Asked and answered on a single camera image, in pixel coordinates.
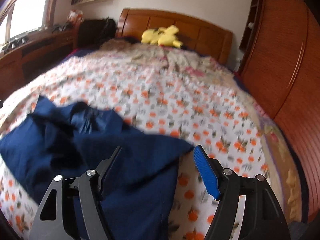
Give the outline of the wooden louvered wardrobe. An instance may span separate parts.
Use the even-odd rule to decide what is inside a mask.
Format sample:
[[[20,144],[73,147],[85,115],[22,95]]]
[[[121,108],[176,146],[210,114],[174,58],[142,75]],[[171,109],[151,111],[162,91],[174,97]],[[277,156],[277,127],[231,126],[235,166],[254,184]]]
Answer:
[[[319,213],[319,23],[303,0],[258,0],[240,67],[243,84],[302,166],[303,217]]]

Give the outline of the orange print bed sheet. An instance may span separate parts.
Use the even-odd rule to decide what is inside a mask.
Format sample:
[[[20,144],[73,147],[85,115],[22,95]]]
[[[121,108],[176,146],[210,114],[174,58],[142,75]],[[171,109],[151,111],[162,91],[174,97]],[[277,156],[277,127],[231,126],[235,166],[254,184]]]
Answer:
[[[33,112],[39,95],[58,106],[83,101],[112,109],[146,133],[201,144],[209,157],[241,176],[262,173],[283,206],[272,160],[287,150],[281,133],[231,73],[210,58],[188,62],[159,56],[73,56],[5,100],[1,137]],[[180,159],[169,239],[204,239],[217,208],[190,155]],[[29,238],[36,210],[1,157],[1,211],[18,239]]]

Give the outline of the floral quilt blanket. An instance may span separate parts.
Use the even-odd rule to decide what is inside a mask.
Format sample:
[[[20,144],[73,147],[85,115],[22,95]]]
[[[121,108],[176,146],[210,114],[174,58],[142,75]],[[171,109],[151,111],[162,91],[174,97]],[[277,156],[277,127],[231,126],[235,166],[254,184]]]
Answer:
[[[274,122],[212,57],[111,40],[99,49],[100,106],[144,131],[201,144],[244,177],[263,174],[288,221],[302,220],[300,178]]]

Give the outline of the window with wooden frame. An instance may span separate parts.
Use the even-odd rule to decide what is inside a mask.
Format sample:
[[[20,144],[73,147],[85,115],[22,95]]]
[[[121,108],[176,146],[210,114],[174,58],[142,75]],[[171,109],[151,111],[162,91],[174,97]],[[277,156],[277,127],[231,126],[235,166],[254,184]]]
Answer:
[[[53,25],[57,0],[6,0],[1,6],[1,47],[12,39]]]

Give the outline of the orange white paper bag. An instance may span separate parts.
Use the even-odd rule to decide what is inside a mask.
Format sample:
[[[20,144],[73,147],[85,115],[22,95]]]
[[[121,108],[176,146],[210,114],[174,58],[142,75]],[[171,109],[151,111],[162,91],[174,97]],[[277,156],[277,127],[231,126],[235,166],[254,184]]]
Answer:
[[[67,23],[75,26],[78,20],[82,21],[84,13],[81,10],[71,10],[67,16]]]

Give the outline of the wooden bed headboard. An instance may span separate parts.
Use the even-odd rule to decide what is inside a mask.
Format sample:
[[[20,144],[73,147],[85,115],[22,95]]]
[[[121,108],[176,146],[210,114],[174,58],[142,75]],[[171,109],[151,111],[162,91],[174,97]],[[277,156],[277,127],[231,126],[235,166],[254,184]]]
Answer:
[[[121,12],[116,37],[132,37],[140,41],[147,29],[175,25],[177,37],[183,44],[201,55],[208,55],[225,65],[228,61],[233,33],[215,24],[164,10],[124,8]]]

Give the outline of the yellow pikachu plush toy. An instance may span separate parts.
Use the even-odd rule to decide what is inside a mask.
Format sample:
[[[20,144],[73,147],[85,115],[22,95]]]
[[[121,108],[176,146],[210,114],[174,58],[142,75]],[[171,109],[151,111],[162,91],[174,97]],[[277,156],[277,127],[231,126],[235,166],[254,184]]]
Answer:
[[[167,28],[159,27],[157,29],[148,29],[142,34],[141,43],[181,48],[183,42],[176,36],[178,32],[179,29],[175,25],[171,25]]]

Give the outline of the navy blue suit jacket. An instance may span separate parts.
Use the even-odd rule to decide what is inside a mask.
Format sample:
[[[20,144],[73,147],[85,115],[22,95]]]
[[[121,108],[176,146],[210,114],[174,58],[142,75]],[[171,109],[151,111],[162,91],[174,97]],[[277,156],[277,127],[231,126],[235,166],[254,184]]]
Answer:
[[[121,152],[104,182],[101,203],[115,239],[168,239],[179,158],[188,142],[145,134],[114,111],[83,102],[57,107],[39,97],[33,113],[1,139],[1,156],[29,196],[40,203],[57,175],[73,178]]]

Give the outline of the wooden desk cabinet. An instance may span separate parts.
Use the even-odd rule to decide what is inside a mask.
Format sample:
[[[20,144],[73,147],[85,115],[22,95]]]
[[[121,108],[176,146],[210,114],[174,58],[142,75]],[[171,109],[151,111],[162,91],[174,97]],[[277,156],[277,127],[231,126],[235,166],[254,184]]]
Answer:
[[[1,57],[1,100],[56,66],[74,49],[75,31],[44,34]]]

